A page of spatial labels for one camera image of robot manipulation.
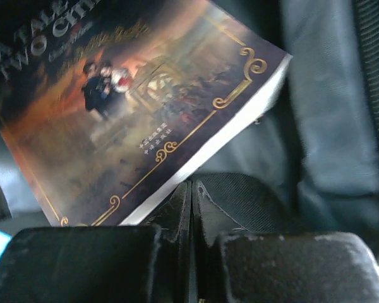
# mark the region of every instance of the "backpack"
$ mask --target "backpack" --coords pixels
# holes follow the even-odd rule
[[[1,0],[0,35],[44,2]],[[273,109],[191,179],[246,230],[352,232],[379,261],[379,0],[215,2],[293,59]],[[3,208],[37,211],[15,176]]]

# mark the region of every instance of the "book cover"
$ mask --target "book cover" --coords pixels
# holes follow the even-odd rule
[[[1,136],[53,225],[138,223],[289,60],[210,1],[121,2],[56,0],[0,43]]]

